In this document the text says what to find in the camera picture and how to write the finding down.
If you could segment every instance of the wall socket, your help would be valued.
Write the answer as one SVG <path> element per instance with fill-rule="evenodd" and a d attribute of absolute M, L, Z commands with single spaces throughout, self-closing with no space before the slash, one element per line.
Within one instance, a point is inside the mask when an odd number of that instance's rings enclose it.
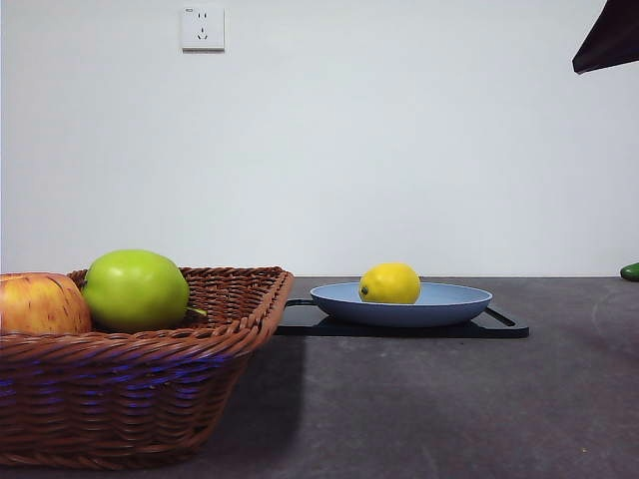
<path fill-rule="evenodd" d="M 224 7 L 190 5 L 182 10 L 182 50 L 224 50 Z"/>

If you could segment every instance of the wicker basket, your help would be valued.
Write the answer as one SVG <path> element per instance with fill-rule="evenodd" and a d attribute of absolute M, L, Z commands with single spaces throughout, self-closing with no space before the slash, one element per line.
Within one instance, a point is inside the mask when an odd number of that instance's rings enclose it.
<path fill-rule="evenodd" d="M 176 329 L 0 337 L 0 464 L 155 467 L 192 457 L 251 353 L 276 330 L 293 275 L 279 267 L 182 268 Z M 76 283 L 85 271 L 69 275 Z"/>

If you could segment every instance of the table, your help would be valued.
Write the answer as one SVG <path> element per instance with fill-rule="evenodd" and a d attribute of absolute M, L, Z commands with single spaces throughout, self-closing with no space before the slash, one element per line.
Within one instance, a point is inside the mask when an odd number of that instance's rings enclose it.
<path fill-rule="evenodd" d="M 299 277 L 291 297 L 347 280 Z M 427 280 L 491 291 L 529 337 L 277 335 L 190 461 L 115 474 L 0 467 L 0 477 L 639 477 L 639 283 Z"/>

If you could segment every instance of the cucumber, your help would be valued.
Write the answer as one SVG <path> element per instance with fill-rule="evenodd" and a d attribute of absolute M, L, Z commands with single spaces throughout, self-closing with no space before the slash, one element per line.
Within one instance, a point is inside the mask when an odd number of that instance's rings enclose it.
<path fill-rule="evenodd" d="M 622 267 L 621 277 L 629 281 L 639 281 L 639 262 Z"/>

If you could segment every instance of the apple stem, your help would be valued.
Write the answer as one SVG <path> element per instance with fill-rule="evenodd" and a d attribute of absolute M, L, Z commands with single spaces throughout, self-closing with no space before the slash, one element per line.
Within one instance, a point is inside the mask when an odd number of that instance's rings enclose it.
<path fill-rule="evenodd" d="M 196 307 L 187 306 L 187 310 L 188 311 L 192 311 L 192 312 L 196 312 L 200 316 L 206 316 L 207 315 L 206 311 L 204 311 L 203 309 L 197 309 Z"/>

